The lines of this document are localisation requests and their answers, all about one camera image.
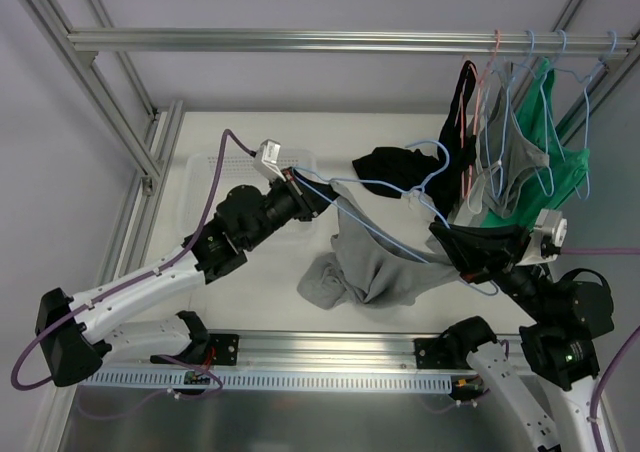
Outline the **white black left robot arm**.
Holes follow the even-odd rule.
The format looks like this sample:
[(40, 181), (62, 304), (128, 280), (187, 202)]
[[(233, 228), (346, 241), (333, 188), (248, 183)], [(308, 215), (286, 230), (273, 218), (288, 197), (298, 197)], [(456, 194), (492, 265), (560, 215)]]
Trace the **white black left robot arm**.
[(89, 291), (44, 294), (31, 345), (41, 348), (49, 381), (67, 387), (88, 378), (114, 350), (107, 336), (127, 319), (233, 273), (289, 221), (310, 222), (330, 206), (343, 212), (333, 185), (317, 178), (293, 167), (281, 170), (267, 194), (238, 186), (218, 205), (206, 203), (196, 231), (172, 255)]

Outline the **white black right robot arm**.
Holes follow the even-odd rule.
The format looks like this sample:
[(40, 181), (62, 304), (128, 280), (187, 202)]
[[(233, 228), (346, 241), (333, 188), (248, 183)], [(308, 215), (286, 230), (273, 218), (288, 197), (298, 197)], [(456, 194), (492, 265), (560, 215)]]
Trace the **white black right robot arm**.
[(544, 411), (513, 370), (496, 334), (479, 316), (450, 326), (435, 347), (461, 369), (477, 372), (535, 451), (609, 451), (612, 439), (601, 416), (604, 387), (638, 338), (633, 333), (610, 366), (599, 366), (594, 339), (614, 328), (611, 289), (602, 274), (582, 269), (553, 280), (548, 264), (558, 258), (567, 221), (543, 210), (532, 228), (474, 228), (434, 222), (429, 227), (461, 279), (494, 283), (533, 325), (519, 330), (524, 358), (549, 401)]

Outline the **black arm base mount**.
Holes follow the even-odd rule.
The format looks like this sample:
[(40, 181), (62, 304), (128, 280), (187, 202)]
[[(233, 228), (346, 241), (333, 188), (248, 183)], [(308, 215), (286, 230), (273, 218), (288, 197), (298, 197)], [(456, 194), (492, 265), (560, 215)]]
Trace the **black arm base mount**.
[(497, 336), (480, 316), (459, 321), (435, 338), (413, 340), (419, 370), (470, 370), (466, 357), (486, 343), (497, 343)]

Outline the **black tank top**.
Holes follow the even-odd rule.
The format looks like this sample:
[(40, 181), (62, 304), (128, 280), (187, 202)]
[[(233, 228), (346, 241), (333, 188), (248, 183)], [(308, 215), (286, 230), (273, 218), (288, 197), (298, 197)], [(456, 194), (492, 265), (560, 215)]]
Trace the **black tank top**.
[(422, 185), (435, 208), (442, 215), (449, 215), (461, 195), (462, 172), (476, 159), (476, 139), (467, 138), (464, 146), (460, 141), (460, 133), (467, 133), (466, 108), (476, 88), (475, 71), (472, 61), (464, 62), (438, 137), (436, 155), (426, 155), (418, 149), (376, 147), (352, 161), (356, 176), (366, 182), (367, 190), (398, 199), (403, 191)]

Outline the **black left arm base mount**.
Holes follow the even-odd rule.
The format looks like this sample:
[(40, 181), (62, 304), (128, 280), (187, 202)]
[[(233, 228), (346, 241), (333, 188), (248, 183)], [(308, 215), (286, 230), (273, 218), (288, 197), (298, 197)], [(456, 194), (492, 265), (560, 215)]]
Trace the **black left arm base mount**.
[(207, 329), (195, 336), (187, 334), (181, 342), (170, 348), (162, 348), (150, 356), (153, 364), (169, 364), (166, 356), (181, 363), (197, 366), (235, 366), (239, 350), (238, 334), (211, 332)]

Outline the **pink wire hanger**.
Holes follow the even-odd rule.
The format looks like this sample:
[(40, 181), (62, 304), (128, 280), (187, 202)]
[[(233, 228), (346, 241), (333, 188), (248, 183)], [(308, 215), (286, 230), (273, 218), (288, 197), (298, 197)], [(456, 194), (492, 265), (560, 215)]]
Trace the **pink wire hanger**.
[[(465, 140), (467, 138), (477, 138), (478, 132), (480, 129), (480, 120), (481, 120), (481, 112), (483, 110), (484, 104), (486, 103), (485, 98), (485, 90), (486, 90), (486, 81), (491, 71), (491, 67), (497, 57), (497, 53), (501, 46), (501, 31), (499, 29), (494, 30), (494, 44), (490, 51), (489, 59), (487, 60), (481, 74), (478, 74), (477, 71), (474, 72), (474, 77), (476, 79), (476, 89), (475, 89), (475, 105), (473, 109), (473, 116), (471, 121), (471, 134), (467, 134), (466, 132), (460, 133), (460, 141), (461, 145), (465, 145)], [(473, 165), (470, 165), (466, 170), (462, 172), (461, 175), (461, 198), (466, 199), (471, 192), (472, 188), (472, 179), (473, 179)]]

